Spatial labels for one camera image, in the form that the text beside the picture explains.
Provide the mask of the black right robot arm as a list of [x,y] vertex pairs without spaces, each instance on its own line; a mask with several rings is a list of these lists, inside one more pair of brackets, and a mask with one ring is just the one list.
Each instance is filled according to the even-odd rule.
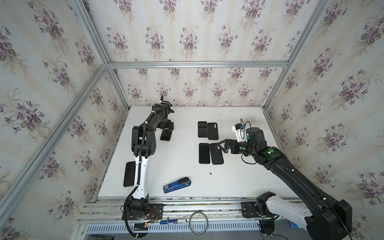
[[285,218],[307,231],[313,240],[342,240],[352,234],[352,207],[345,200],[336,200],[305,177],[287,156],[276,147],[270,147],[260,128],[233,126],[235,140],[226,139],[213,145],[218,154],[240,154],[252,157],[255,164],[279,177],[305,204],[300,207],[265,192],[255,202],[243,203],[244,218]]

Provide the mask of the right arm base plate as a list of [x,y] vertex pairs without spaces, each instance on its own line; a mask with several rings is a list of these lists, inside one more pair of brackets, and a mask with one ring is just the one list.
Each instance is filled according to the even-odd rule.
[[258,202],[241,202],[242,216],[246,219],[263,217],[260,204]]

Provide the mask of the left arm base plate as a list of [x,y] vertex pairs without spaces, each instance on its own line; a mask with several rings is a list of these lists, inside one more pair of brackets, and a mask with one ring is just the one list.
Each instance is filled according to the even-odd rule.
[[122,220],[133,221],[133,220],[161,220],[163,218],[164,205],[163,204],[149,204],[149,211],[147,214],[134,213],[134,211],[124,210],[124,206],[120,208]]

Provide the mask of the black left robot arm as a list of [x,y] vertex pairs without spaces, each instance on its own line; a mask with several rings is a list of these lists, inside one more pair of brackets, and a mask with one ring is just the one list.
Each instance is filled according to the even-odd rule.
[[156,130],[162,130],[162,141],[169,141],[174,130],[174,123],[169,119],[169,114],[174,112],[172,104],[161,96],[160,102],[152,106],[147,119],[132,129],[131,149],[135,160],[126,164],[124,187],[134,188],[122,207],[124,221],[130,216],[143,219],[150,212],[148,177],[151,158],[157,148]]

